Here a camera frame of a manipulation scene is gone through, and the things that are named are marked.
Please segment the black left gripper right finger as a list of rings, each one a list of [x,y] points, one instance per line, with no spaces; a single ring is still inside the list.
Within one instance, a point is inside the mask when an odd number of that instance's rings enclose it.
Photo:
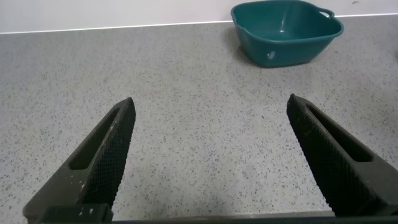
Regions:
[[[305,98],[290,95],[287,116],[336,216],[397,215],[395,167]]]

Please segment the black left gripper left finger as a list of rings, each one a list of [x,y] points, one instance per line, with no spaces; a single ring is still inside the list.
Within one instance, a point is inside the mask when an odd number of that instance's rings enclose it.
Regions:
[[[57,205],[112,207],[123,177],[136,111],[132,98],[116,103],[70,157],[28,201],[26,218]]]

